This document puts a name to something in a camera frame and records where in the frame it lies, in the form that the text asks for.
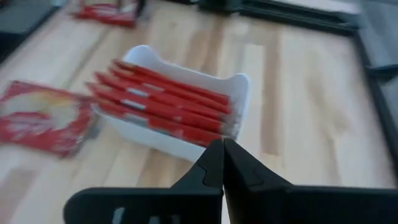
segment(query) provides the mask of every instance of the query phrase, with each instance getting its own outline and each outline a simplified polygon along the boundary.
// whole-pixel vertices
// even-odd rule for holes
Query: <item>white container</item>
[[[234,124],[231,137],[233,139],[239,137],[242,123],[248,113],[251,95],[251,81],[246,74],[239,73],[229,79],[222,80],[165,62],[147,45],[132,48],[124,57],[124,61],[149,68],[179,82],[228,95],[232,102],[233,113],[226,120],[227,123]],[[96,107],[95,110],[126,139],[192,162],[195,162],[205,150],[204,147],[109,116]]]

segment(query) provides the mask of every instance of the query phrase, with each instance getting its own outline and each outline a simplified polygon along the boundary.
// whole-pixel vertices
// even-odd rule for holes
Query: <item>red packet on table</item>
[[[98,98],[116,101],[137,110],[215,133],[225,133],[226,131],[225,124],[221,121],[190,113],[173,106],[157,103],[148,98],[133,95],[125,91],[119,91],[106,85],[94,83],[87,83],[86,85],[95,97]]]
[[[193,128],[177,122],[162,119],[138,110],[129,109],[108,100],[98,100],[101,111],[120,119],[132,121],[140,126],[159,131],[170,136],[207,147],[213,140],[221,139],[216,133]]]
[[[119,68],[122,68],[122,69],[125,69],[125,70],[129,70],[131,72],[141,73],[141,74],[147,75],[147,76],[152,77],[152,78],[157,78],[157,79],[159,79],[159,81],[162,81],[164,83],[172,84],[172,85],[175,85],[175,86],[177,86],[179,88],[182,88],[184,90],[191,91],[191,92],[199,94],[201,96],[205,96],[205,97],[210,98],[212,100],[215,100],[215,101],[217,101],[217,102],[219,102],[219,103],[221,103],[223,105],[227,105],[227,106],[229,105],[229,97],[226,96],[226,95],[215,93],[215,92],[212,92],[210,90],[206,90],[204,88],[200,88],[198,86],[193,86],[193,85],[188,85],[188,84],[177,82],[177,81],[175,81],[175,80],[173,80],[171,78],[168,78],[168,77],[164,76],[163,74],[157,73],[157,72],[152,71],[152,70],[150,70],[148,68],[144,68],[144,67],[139,66],[139,65],[135,65],[135,64],[132,64],[132,63],[124,62],[122,60],[114,59],[113,63],[116,66],[118,66]]]
[[[174,85],[164,83],[156,78],[148,77],[142,75],[140,73],[134,73],[127,70],[120,69],[116,66],[109,67],[109,71],[116,75],[117,77],[124,78],[130,80],[132,82],[139,83],[143,86],[152,88],[157,91],[162,91],[165,93],[169,93],[171,95],[175,95],[181,97],[186,100],[190,100],[194,103],[198,103],[203,106],[207,106],[211,109],[223,112],[225,114],[231,113],[231,108],[229,106],[223,105],[219,102],[211,100],[207,97],[201,96],[196,93],[192,93],[190,91],[184,90],[182,88],[176,87]]]
[[[135,4],[128,6],[128,10],[118,9],[117,5],[98,3],[81,5],[81,9],[73,13],[79,19],[94,19],[105,24],[113,24],[124,27],[134,27],[136,24]]]
[[[174,106],[176,108],[180,108],[181,110],[206,116],[211,119],[217,119],[219,121],[224,120],[224,113],[207,108],[206,106],[192,103],[177,96],[167,94],[162,91],[157,91],[149,87],[142,86],[138,83],[129,82],[119,77],[107,75],[105,73],[96,72],[95,75],[100,83],[111,86],[113,88],[117,88],[118,90],[128,91],[132,94],[146,97],[158,103],[164,103],[169,106]]]
[[[61,156],[80,148],[95,119],[91,97],[14,81],[0,99],[0,141]]]

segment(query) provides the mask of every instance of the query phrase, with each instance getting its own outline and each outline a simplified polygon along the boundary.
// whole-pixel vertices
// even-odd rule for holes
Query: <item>red packet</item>
[[[207,147],[213,140],[221,139],[216,133],[186,126],[177,122],[162,119],[138,110],[129,109],[112,101],[98,99],[101,111],[120,119],[131,121],[140,126]]]
[[[211,119],[216,119],[219,121],[224,120],[224,113],[207,108],[206,106],[192,103],[191,101],[184,100],[177,96],[164,93],[162,91],[157,91],[149,87],[142,86],[138,83],[129,82],[112,75],[107,75],[101,72],[96,72],[95,75],[100,83],[111,86],[112,88],[117,88],[118,90],[127,91],[135,95],[143,96],[158,103],[164,103],[169,106],[174,106],[176,108],[180,108],[181,110],[206,116]]]
[[[190,113],[173,106],[157,103],[141,96],[113,89],[106,85],[94,83],[87,83],[86,85],[95,97],[116,101],[125,106],[196,128],[202,128],[215,133],[225,132],[225,124],[221,121]]]
[[[94,19],[105,24],[112,24],[124,27],[134,27],[136,25],[136,12],[132,9],[128,11],[119,10],[114,4],[91,4],[82,5],[82,9],[74,12],[74,16],[79,19]]]
[[[0,141],[67,156],[95,120],[92,98],[14,81],[0,98]]]
[[[114,59],[113,63],[116,66],[118,66],[119,68],[129,70],[131,72],[141,73],[141,74],[147,75],[148,77],[157,78],[157,79],[159,79],[159,81],[162,81],[164,83],[172,84],[172,85],[182,88],[184,90],[191,91],[191,92],[199,94],[201,96],[205,96],[205,97],[215,100],[223,105],[226,105],[226,106],[229,105],[229,97],[226,95],[215,93],[210,90],[200,88],[198,86],[187,85],[184,83],[177,82],[171,78],[164,76],[163,74],[157,73],[148,68],[144,68],[142,66],[135,65],[132,63],[128,63],[128,62],[123,62],[122,60]]]
[[[163,91],[165,93],[169,93],[171,95],[175,95],[175,96],[181,97],[183,99],[190,100],[194,103],[198,103],[200,105],[207,106],[211,109],[218,110],[225,114],[231,113],[231,108],[227,105],[223,105],[217,101],[214,101],[212,99],[209,99],[207,97],[201,96],[196,93],[192,93],[190,91],[184,90],[182,88],[171,85],[169,83],[164,83],[156,78],[148,77],[148,76],[142,75],[140,73],[134,73],[134,72],[131,72],[128,70],[123,70],[123,69],[118,68],[117,66],[110,66],[109,71],[112,74],[116,75],[117,77],[124,78],[124,79],[130,80],[132,82],[139,83],[143,86],[152,88],[154,90]]]

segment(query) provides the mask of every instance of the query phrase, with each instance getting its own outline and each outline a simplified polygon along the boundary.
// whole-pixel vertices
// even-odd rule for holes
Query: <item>wooden table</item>
[[[251,109],[238,143],[292,183],[395,186],[358,56],[340,36],[168,2],[155,2],[134,30],[76,21],[63,10],[2,65],[0,88],[20,79],[87,93],[94,71],[141,44],[221,78],[249,74]],[[108,124],[73,159],[4,144],[0,223],[62,223],[66,199],[81,189],[169,187],[191,166],[124,140]]]

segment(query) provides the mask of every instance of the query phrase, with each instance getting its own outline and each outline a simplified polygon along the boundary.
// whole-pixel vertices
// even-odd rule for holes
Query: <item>food packaging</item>
[[[157,91],[152,88],[142,86],[138,83],[127,82],[126,80],[120,79],[115,76],[107,75],[105,73],[95,73],[98,81],[104,85],[111,86],[121,91],[127,91],[129,93],[146,97],[150,100],[158,103],[163,103],[169,106],[180,108],[181,110],[189,111],[195,114],[206,116],[211,119],[222,121],[225,119],[225,114],[217,110],[207,108],[206,106],[192,103],[191,101],[184,100],[177,96]]]
[[[0,98],[0,141],[70,155],[95,120],[92,102],[65,90],[13,81]]]
[[[124,56],[125,62],[133,63],[152,71],[159,72],[168,78],[187,85],[195,85],[229,98],[230,114],[226,114],[225,122],[230,128],[228,136],[239,142],[244,129],[244,121],[248,114],[251,96],[251,79],[245,73],[231,74],[227,79],[190,70],[174,63],[162,60],[149,46],[140,45],[132,48]],[[206,149],[203,146],[182,141],[156,130],[143,127],[136,123],[111,116],[102,111],[97,104],[94,110],[110,125],[114,126],[124,138],[160,150],[164,153],[195,162]]]
[[[162,119],[139,110],[129,109],[112,101],[98,100],[98,106],[104,113],[111,116],[133,122],[145,128],[151,128],[162,134],[167,134],[199,146],[207,147],[215,139],[222,138],[220,134]]]
[[[105,24],[135,27],[139,15],[135,1],[126,6],[115,3],[116,0],[110,2],[79,0],[75,2],[72,14],[78,19],[92,19]]]
[[[148,77],[140,73],[130,72],[128,70],[123,70],[116,66],[110,66],[109,71],[116,75],[117,77],[124,78],[130,80],[131,82],[140,83],[143,86],[148,88],[152,88],[157,91],[163,91],[165,93],[169,93],[171,95],[175,95],[181,97],[186,100],[190,100],[194,103],[201,104],[203,106],[207,106],[211,109],[220,111],[225,114],[230,114],[231,108],[227,105],[223,105],[219,102],[211,100],[207,97],[201,96],[196,93],[192,93],[190,91],[184,90],[182,88],[176,87],[174,85],[164,83],[156,78]]]
[[[154,102],[148,98],[134,95],[125,91],[119,91],[106,85],[87,83],[87,87],[97,98],[117,101],[118,103],[145,111],[149,114],[169,119],[178,123],[186,124],[196,128],[202,128],[215,133],[223,133],[226,126],[215,119],[210,119],[198,114]]]
[[[130,72],[141,73],[143,75],[147,75],[148,77],[156,78],[159,81],[162,81],[164,83],[168,83],[168,84],[174,85],[176,87],[182,88],[184,90],[199,94],[199,95],[207,97],[207,98],[210,98],[210,99],[217,101],[223,105],[226,105],[226,106],[229,105],[229,98],[228,98],[228,96],[226,96],[224,94],[215,93],[213,91],[206,90],[206,89],[200,88],[198,86],[180,83],[171,78],[167,78],[166,76],[162,75],[161,73],[152,71],[151,69],[144,68],[139,65],[135,65],[133,63],[123,62],[122,60],[118,60],[118,59],[113,60],[113,63],[116,66],[118,66],[119,68],[128,70]]]

